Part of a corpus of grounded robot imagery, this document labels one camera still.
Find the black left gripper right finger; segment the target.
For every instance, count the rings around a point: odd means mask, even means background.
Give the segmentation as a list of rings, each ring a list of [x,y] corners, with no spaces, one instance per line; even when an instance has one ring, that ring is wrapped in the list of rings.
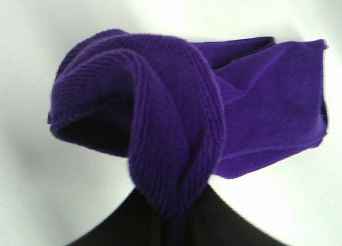
[[[191,206],[190,245],[267,245],[267,235],[233,211],[207,186]]]

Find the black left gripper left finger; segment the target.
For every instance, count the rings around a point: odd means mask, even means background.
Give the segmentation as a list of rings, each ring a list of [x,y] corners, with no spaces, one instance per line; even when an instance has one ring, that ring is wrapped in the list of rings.
[[[71,245],[176,245],[162,216],[134,189],[100,224]]]

